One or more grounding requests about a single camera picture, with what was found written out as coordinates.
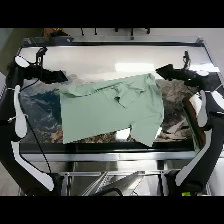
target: green shirt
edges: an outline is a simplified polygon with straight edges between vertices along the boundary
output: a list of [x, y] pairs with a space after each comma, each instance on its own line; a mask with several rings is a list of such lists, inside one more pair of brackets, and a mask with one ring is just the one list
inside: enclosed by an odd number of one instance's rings
[[163, 121], [162, 94], [151, 74], [60, 89], [63, 142], [131, 127], [151, 146]]

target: metal frame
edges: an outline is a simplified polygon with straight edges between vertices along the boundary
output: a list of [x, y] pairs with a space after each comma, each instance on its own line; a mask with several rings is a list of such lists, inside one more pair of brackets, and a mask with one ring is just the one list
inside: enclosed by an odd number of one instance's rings
[[[57, 37], [53, 38], [25, 38], [22, 48], [28, 47], [48, 47], [48, 46], [102, 46], [102, 45], [146, 45], [146, 46], [192, 46], [192, 47], [203, 47], [208, 54], [209, 59], [213, 63], [213, 60], [209, 54], [206, 43], [202, 38], [198, 38], [195, 42], [176, 42], [176, 41], [141, 41], [141, 38], [136, 37], [132, 39], [130, 37], [123, 37], [123, 40], [116, 41], [107, 41], [104, 36], [97, 36], [97, 39], [89, 41], [89, 37]], [[223, 77], [218, 73], [220, 81], [224, 83]], [[193, 146], [191, 147], [175, 147], [173, 143], [172, 147], [167, 147], [167, 143], [162, 143], [158, 148], [149, 148], [149, 147], [135, 147], [130, 148], [130, 143], [116, 143], [117, 147], [111, 148], [108, 147], [111, 143], [106, 143], [107, 146], [104, 146], [106, 149], [102, 149], [104, 143], [97, 143], [95, 149], [88, 149], [87, 143], [82, 143], [79, 146], [77, 144], [68, 144], [65, 148], [70, 150], [58, 150], [59, 144], [53, 143], [49, 144], [47, 147], [43, 147], [46, 157], [49, 161], [135, 161], [135, 160], [167, 160], [167, 159], [192, 159], [195, 157], [196, 152], [193, 151]], [[39, 149], [34, 150], [37, 146], [36, 144], [30, 144], [30, 149], [22, 144], [21, 145], [21, 154], [23, 157], [29, 161], [44, 161], [44, 158], [39, 151]]]

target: floor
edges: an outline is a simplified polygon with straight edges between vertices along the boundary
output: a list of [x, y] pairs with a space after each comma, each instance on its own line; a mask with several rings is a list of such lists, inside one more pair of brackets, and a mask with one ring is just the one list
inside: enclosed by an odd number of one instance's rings
[[[65, 28], [65, 32], [71, 36], [80, 36], [81, 30], [78, 28]], [[130, 35], [129, 30], [120, 29], [118, 33], [113, 28], [98, 28], [98, 35], [108, 36], [124, 36]], [[93, 28], [84, 28], [85, 35], [94, 35]], [[201, 36], [205, 39], [210, 53], [214, 59], [216, 66], [219, 67], [221, 73], [224, 74], [224, 29], [223, 28], [151, 28], [151, 33], [146, 34], [144, 29], [135, 28], [134, 35], [150, 36], [150, 35], [166, 35], [166, 36]], [[38, 168], [47, 171], [45, 163], [36, 163]], [[63, 171], [65, 165], [63, 163], [52, 163], [53, 171]], [[0, 164], [0, 195], [17, 195], [18, 185], [10, 177], [4, 167]]]

